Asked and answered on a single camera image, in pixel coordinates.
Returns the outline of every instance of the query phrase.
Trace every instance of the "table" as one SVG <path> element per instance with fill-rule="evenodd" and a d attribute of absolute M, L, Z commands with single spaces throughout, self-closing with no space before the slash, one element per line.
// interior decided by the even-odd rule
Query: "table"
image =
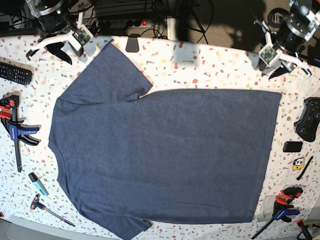
<path fill-rule="evenodd" d="M 104 36 L 93 38 L 85 48 L 85 54 L 78 58 L 68 44 L 63 48 L 71 56 L 73 65 L 61 61 L 45 49 L 39 50 L 28 61 L 25 57 L 30 45 L 38 36 L 14 36 L 0 39 L 0 61 L 29 68 L 33 80 L 29 86 L 0 79 L 0 95 L 18 93 L 20 98 L 19 117 L 26 118 L 26 125 L 41 125 L 34 135 L 41 139 L 38 146 L 20 143 L 23 171 L 17 172 L 13 141 L 4 127 L 0 126 L 0 212 L 6 217 L 14 215 L 36 223 L 78 233 L 117 237 L 99 225 L 82 217 L 71 204 L 57 182 L 58 165 L 48 148 L 48 136 L 56 99 L 77 78 L 94 59 L 104 45 L 110 41 L 119 48 L 153 84 L 150 93 L 169 89 L 245 89 L 281 92 L 282 99 L 277 115 L 272 150 L 270 152 L 265 180 L 256 208 L 257 215 L 265 196 L 276 195 L 284 187 L 303 185 L 303 195 L 294 201 L 301 214 L 292 223 L 274 222 L 260 237 L 263 239 L 288 237 L 298 234 L 295 221 L 306 218 L 313 208 L 320 192 L 319 151 L 320 133 L 314 142 L 304 142 L 301 153 L 284 153 L 286 141 L 301 141 L 294 132 L 294 122 L 304 108 L 303 100 L 319 96 L 318 80 L 320 69 L 311 67 L 312 77 L 306 77 L 301 69 L 280 77 L 268 79 L 257 70 L 258 55 L 243 50 L 218 46 L 174 42 L 165 39 L 139 38 L 138 53 L 125 51 L 127 37 Z M 293 171 L 293 160 L 314 156 L 304 177 L 298 182 L 301 170 Z M 74 222 L 76 227 L 63 224 L 45 211 L 30 211 L 30 204 L 36 194 L 28 174 L 34 172 L 40 177 L 49 192 L 41 201 L 52 211 Z M 134 239 L 156 240 L 204 240 L 204 239 L 249 239 L 265 222 L 239 224 L 168 224 L 153 222 L 153 226 Z"/>

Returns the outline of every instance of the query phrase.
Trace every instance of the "black game controller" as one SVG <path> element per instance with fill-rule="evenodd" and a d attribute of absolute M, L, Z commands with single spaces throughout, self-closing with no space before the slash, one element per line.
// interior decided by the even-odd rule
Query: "black game controller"
<path fill-rule="evenodd" d="M 320 122 L 320 97 L 304 100 L 304 109 L 299 121 L 294 123 L 295 132 L 305 141 L 313 142 Z"/>

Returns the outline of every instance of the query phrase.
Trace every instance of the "t-handle screwdriver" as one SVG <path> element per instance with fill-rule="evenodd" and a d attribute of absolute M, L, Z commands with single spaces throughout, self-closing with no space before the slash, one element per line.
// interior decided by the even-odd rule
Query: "t-handle screwdriver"
<path fill-rule="evenodd" d="M 53 211 L 51 211 L 50 209 L 46 208 L 45 205 L 41 204 L 39 202 L 39 198 L 40 198 L 40 194 L 35 195 L 32 203 L 31 203 L 31 210 L 34 210 L 36 208 L 40 208 L 41 210 L 46 210 L 48 213 L 51 213 L 53 216 L 57 217 L 58 219 L 60 219 L 61 221 L 64 221 L 66 224 L 69 224 L 73 227 L 75 227 L 76 225 L 74 225 L 72 222 L 69 222 L 68 220 L 64 219 L 63 217 L 57 215 L 56 213 L 54 213 Z"/>

